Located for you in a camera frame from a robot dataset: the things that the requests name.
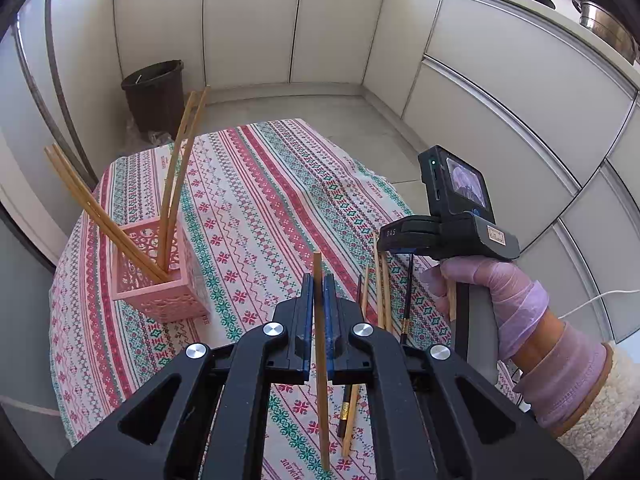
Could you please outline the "right forearm fleece sleeve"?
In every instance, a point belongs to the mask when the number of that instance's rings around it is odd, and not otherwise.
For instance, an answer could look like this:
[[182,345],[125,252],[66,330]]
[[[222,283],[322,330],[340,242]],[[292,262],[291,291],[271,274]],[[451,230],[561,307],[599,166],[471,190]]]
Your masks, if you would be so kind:
[[547,311],[514,354],[516,386],[587,479],[639,477],[639,364]]

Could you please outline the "right hand purple glove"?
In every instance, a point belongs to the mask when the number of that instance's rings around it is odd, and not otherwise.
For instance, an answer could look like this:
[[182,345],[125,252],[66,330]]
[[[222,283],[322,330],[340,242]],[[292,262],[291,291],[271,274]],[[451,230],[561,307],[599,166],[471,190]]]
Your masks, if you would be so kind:
[[518,266],[481,256],[454,257],[422,271],[421,283],[442,314],[449,311],[448,281],[476,285],[490,292],[498,327],[499,358],[510,359],[533,335],[549,307],[549,295]]

